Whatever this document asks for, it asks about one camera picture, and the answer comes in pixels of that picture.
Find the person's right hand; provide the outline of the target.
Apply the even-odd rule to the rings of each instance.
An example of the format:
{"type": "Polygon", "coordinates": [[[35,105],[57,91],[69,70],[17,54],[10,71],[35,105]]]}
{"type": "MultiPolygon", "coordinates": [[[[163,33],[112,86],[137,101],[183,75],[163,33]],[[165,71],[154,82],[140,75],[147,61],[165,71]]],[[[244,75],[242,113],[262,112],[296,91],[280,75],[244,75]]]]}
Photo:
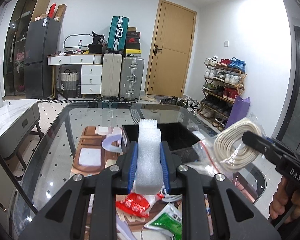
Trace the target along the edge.
{"type": "MultiPolygon", "coordinates": [[[[288,180],[285,177],[281,178],[278,184],[277,191],[273,195],[273,200],[269,206],[269,214],[272,219],[277,219],[279,215],[285,212],[285,205],[288,203],[288,194],[286,185],[288,180]]],[[[295,210],[286,219],[285,223],[290,223],[300,217],[300,192],[295,191],[292,196],[292,203],[295,205],[295,210]]]]}

